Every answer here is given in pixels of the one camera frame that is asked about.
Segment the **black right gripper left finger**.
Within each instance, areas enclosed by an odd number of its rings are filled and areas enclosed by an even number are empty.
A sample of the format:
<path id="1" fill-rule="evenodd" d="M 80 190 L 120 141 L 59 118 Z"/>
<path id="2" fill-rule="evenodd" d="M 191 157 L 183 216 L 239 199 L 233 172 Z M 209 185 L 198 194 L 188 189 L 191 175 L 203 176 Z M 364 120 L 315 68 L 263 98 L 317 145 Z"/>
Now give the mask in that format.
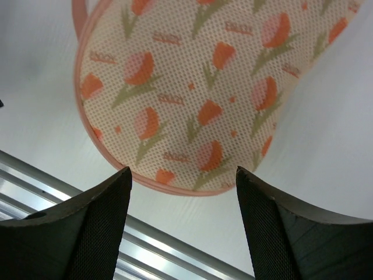
<path id="1" fill-rule="evenodd" d="M 129 200 L 126 167 L 24 219 L 1 222 L 1 279 L 113 279 Z"/>

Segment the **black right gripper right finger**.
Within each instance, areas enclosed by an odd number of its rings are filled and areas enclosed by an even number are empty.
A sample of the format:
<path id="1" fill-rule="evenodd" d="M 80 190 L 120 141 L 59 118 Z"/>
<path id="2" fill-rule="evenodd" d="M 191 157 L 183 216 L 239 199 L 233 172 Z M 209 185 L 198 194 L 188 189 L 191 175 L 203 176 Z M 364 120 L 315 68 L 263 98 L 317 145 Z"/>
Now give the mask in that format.
<path id="1" fill-rule="evenodd" d="M 256 279 L 372 279 L 372 221 L 309 204 L 243 167 L 237 197 Z"/>

